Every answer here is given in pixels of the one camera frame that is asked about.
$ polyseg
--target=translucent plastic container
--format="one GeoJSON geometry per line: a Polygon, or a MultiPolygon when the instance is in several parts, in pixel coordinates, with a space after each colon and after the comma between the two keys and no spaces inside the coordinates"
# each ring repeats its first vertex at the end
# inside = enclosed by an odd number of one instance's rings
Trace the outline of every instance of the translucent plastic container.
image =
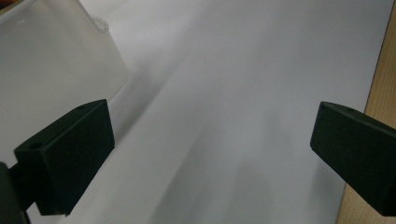
{"type": "Polygon", "coordinates": [[[0,158],[8,166],[17,145],[77,105],[110,100],[128,77],[106,22],[78,0],[8,7],[0,49],[0,158]]]}

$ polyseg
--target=wooden surface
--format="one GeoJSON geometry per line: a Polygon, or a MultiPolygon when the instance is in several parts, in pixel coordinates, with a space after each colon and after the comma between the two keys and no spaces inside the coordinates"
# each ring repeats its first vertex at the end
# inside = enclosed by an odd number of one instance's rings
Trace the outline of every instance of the wooden surface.
{"type": "MultiPolygon", "coordinates": [[[[396,128],[396,9],[393,6],[387,33],[375,69],[365,114],[396,128]]],[[[396,224],[396,217],[381,217],[346,185],[337,224],[396,224]]]]}

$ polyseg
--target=white table surface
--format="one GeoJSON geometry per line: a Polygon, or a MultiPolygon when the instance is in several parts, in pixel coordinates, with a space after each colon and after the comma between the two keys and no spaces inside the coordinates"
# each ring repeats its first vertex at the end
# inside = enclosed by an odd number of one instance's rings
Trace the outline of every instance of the white table surface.
{"type": "Polygon", "coordinates": [[[334,223],[318,104],[363,110],[392,1],[82,3],[131,70],[118,145],[69,217],[33,223],[334,223]]]}

